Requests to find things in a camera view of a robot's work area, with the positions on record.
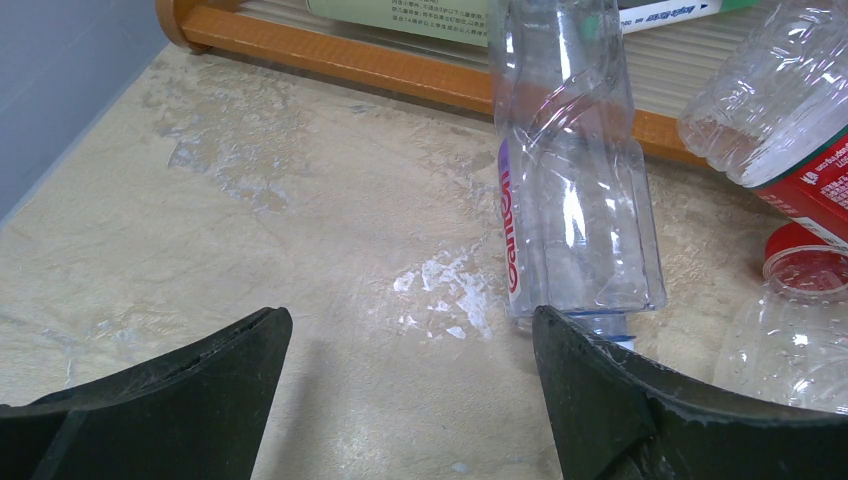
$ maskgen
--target bottle label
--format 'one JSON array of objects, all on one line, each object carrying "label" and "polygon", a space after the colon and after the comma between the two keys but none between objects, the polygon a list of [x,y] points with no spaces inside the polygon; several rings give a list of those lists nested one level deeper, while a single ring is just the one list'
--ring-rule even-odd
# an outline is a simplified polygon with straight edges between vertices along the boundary
[{"label": "bottle label", "polygon": [[848,125],[754,193],[838,248],[848,249]]},{"label": "bottle label", "polygon": [[498,171],[501,179],[501,217],[504,221],[504,240],[506,241],[506,275],[509,289],[509,301],[513,302],[521,294],[521,279],[518,275],[518,262],[515,245],[515,209],[513,208],[512,185],[509,173],[509,144],[506,140],[498,152]]}]

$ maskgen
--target beige table surface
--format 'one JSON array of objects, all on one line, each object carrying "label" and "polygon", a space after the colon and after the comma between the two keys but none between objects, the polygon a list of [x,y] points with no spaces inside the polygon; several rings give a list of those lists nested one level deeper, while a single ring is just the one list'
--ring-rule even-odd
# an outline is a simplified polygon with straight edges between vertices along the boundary
[{"label": "beige table surface", "polygon": [[[559,478],[504,317],[492,130],[166,48],[0,230],[0,401],[285,306],[255,478]],[[670,304],[636,349],[709,381],[784,220],[713,172],[650,177]]]}]

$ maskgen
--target wooden tray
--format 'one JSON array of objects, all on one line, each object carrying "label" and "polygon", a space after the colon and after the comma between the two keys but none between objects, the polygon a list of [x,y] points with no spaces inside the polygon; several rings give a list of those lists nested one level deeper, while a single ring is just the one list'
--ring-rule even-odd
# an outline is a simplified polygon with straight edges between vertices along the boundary
[{"label": "wooden tray", "polygon": [[[284,8],[287,3],[292,2],[156,0],[156,11],[167,37],[173,43],[197,53],[209,47],[220,48],[476,112],[492,113],[491,84],[485,68],[473,68],[462,62],[376,45],[367,39],[354,40],[310,31],[307,28],[286,25],[284,20],[274,21],[279,15],[274,17],[273,9]],[[305,10],[305,3],[301,8],[303,15],[310,15]],[[700,88],[714,66],[719,64],[744,36],[747,24],[752,23],[750,19],[756,19],[757,16],[749,14],[746,17],[733,18],[736,23],[731,25],[732,28],[727,27],[726,22],[721,24],[724,28],[718,28],[718,23],[711,24],[709,20],[702,19],[707,23],[700,20],[682,22],[689,24],[688,28],[692,31],[688,34],[680,30],[680,27],[677,30],[662,27],[649,31],[665,29],[661,34],[654,32],[643,35],[638,41],[631,41],[631,37],[641,35],[640,33],[627,36],[629,61],[633,55],[640,59],[644,57],[635,66],[631,61],[631,78],[634,78],[634,69],[637,70],[638,76],[639,66],[643,66],[643,71],[647,72],[640,79],[641,84],[645,84],[643,90],[646,93],[643,95],[640,96],[642,92],[637,89],[637,81],[633,80],[637,106],[633,136],[642,144],[646,154],[705,165],[703,159],[686,151],[677,136],[675,108],[681,108],[681,102],[691,96],[688,92]],[[686,56],[686,51],[682,54],[677,51],[680,45],[685,46],[693,37],[695,41],[690,42],[689,48],[697,50],[694,61],[691,60],[691,55]],[[630,51],[630,44],[633,42],[636,42],[633,48],[635,53]],[[673,45],[674,49],[669,50],[668,45]],[[650,51],[650,54],[646,55],[644,51]],[[663,80],[668,78],[672,78],[666,81],[670,86],[662,85]],[[660,87],[651,91],[655,85]],[[664,100],[664,94],[677,94],[676,106],[665,108],[657,101],[652,103],[650,99],[642,103],[653,106],[655,111],[640,105],[642,98],[653,95],[653,98]]]}]

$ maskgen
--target plastic bottle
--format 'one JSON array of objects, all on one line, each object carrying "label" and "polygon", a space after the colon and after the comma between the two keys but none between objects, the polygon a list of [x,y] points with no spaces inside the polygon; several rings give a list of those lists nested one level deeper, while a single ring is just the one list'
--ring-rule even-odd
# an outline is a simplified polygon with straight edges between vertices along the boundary
[{"label": "plastic bottle", "polygon": [[489,52],[510,313],[623,339],[665,290],[615,1],[494,0]]},{"label": "plastic bottle", "polygon": [[762,297],[728,327],[713,384],[848,414],[848,256],[793,223],[766,257]]},{"label": "plastic bottle", "polygon": [[848,249],[848,2],[787,0],[686,107],[686,146]]}]

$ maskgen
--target corrugated panel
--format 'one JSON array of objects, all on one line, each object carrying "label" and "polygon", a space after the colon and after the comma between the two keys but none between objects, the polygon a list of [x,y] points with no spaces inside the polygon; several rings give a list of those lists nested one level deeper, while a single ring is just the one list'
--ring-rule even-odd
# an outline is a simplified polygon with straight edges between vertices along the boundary
[{"label": "corrugated panel", "polygon": [[[636,108],[677,117],[777,0],[625,36]],[[338,22],[312,15],[306,0],[249,0],[239,13],[485,70],[486,50],[434,38]]]}]

